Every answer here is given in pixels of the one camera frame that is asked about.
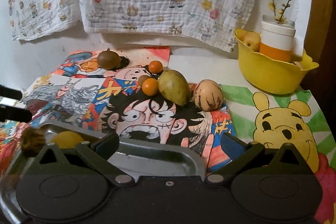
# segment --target white wall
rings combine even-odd
[[[251,19],[246,26],[248,30],[260,31],[262,15],[270,14],[267,8],[268,1],[256,0]],[[310,5],[311,0],[294,0],[286,16],[296,20],[298,45],[301,45],[301,47],[298,47],[298,53],[303,47],[310,15]],[[37,39],[34,42],[12,41],[8,3],[5,0],[0,2],[0,34],[0,67],[2,68],[0,70],[0,84],[19,90],[25,90],[37,77],[51,72],[72,51],[120,47],[120,42],[122,41],[147,44],[155,38],[156,41],[163,42],[163,38],[160,39],[154,36],[128,37],[126,35],[110,34],[101,39],[99,34],[86,34],[81,25],[55,33],[49,37]],[[114,42],[114,44],[108,44],[105,40]],[[238,56],[237,50],[229,54],[193,39],[182,39],[179,42],[174,40],[174,43],[180,45],[171,47],[174,55],[223,58],[237,58]]]

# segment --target brown wooden door frame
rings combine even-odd
[[[336,137],[336,0],[312,0],[305,49],[320,67],[301,86],[310,90]]]

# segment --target metal tray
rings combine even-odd
[[[46,121],[39,125],[48,143],[53,136],[71,130],[79,133],[85,141],[95,142],[105,133],[86,130],[59,121]],[[16,186],[34,158],[26,158],[18,151],[0,182],[0,208],[12,224],[22,224],[26,217],[16,202]],[[137,181],[139,176],[201,176],[204,180],[205,166],[199,155],[188,148],[161,145],[145,141],[120,138],[117,152],[108,162],[128,173]]]

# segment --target cartoon nose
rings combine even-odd
[[[287,140],[292,138],[292,132],[290,132],[288,129],[283,130],[282,134],[286,137]]]

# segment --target yellow plastic basin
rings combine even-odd
[[[235,36],[238,40],[239,68],[243,76],[252,85],[272,94],[288,94],[295,91],[308,71],[319,66],[303,52],[300,62],[303,69],[297,65],[271,59],[259,52],[253,52],[242,39],[247,31],[237,29]]]

